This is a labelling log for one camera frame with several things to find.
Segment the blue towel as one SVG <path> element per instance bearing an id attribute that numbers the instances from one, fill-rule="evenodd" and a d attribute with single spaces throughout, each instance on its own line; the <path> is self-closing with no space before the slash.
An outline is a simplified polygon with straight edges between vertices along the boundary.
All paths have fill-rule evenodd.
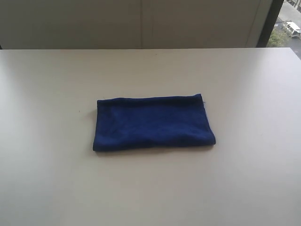
<path id="1" fill-rule="evenodd" d="M 97 101 L 95 152 L 215 144 L 201 94 Z"/>

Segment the white van outside window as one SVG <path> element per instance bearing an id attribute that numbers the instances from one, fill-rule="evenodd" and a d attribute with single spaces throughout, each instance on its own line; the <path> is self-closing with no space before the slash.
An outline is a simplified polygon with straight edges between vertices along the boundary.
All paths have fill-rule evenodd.
<path id="1" fill-rule="evenodd" d="M 291 38 L 300 38 L 301 37 L 301 29 L 300 27 L 292 21 L 286 21 L 283 24 L 283 29 Z"/>

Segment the black window frame post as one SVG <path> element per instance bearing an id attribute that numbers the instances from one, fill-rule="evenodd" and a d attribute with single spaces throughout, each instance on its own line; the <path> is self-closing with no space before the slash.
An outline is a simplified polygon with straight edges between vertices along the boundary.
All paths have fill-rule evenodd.
<path id="1" fill-rule="evenodd" d="M 273 0 L 269 8 L 263 29 L 259 36 L 256 47 L 265 48 L 268 44 L 275 22 L 281 10 L 284 0 Z"/>

